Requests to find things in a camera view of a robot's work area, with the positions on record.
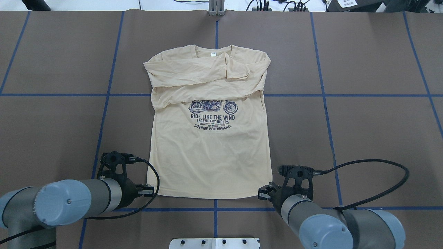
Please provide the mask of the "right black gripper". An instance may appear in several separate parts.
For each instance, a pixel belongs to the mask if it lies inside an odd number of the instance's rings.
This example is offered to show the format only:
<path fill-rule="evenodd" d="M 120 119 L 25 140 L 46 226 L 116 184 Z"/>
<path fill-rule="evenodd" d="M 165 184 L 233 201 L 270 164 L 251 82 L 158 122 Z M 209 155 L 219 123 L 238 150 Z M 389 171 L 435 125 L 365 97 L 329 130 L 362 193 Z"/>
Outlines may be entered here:
<path fill-rule="evenodd" d="M 272 185 L 259 188 L 258 199 L 271 201 L 275 211 L 281 211 L 283 203 L 287 198 L 296 194 L 303 196 L 307 193 L 307 191 L 298 191 L 290 186 L 280 186 L 272 183 Z"/>

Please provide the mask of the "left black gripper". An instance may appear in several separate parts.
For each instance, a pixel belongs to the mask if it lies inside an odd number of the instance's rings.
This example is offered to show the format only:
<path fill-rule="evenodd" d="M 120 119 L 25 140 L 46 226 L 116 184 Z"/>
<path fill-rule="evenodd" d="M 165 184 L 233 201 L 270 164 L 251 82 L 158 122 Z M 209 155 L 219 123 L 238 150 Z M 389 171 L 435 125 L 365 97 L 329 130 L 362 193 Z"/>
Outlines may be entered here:
<path fill-rule="evenodd" d="M 153 197 L 155 187 L 151 185 L 143 185 L 141 183 L 133 183 L 129 178 L 122 181 L 120 208 L 130 205 L 137 197 Z"/>

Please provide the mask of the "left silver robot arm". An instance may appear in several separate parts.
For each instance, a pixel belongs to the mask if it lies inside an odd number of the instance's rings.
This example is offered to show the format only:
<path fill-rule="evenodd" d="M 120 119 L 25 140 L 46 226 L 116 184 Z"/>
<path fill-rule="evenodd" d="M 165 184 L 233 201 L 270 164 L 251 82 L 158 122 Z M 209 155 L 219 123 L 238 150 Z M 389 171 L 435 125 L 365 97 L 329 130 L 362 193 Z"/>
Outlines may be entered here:
<path fill-rule="evenodd" d="M 103 214 L 127 207 L 137 197 L 152 201 L 155 186 L 119 183 L 111 178 L 66 179 L 45 186 L 27 186 L 1 197 L 1 240 L 8 249 L 55 249 L 57 228 L 83 219 L 108 219 Z"/>

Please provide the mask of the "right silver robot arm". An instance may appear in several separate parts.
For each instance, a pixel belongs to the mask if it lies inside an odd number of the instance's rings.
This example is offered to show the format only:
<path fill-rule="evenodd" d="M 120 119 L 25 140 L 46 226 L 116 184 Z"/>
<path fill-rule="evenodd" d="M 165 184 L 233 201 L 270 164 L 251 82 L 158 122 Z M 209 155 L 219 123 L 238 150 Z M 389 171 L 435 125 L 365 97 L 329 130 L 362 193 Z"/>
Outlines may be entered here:
<path fill-rule="evenodd" d="M 274 183 L 258 190 L 306 249 L 403 249 L 405 229 L 387 211 L 324 209 L 307 196 Z"/>

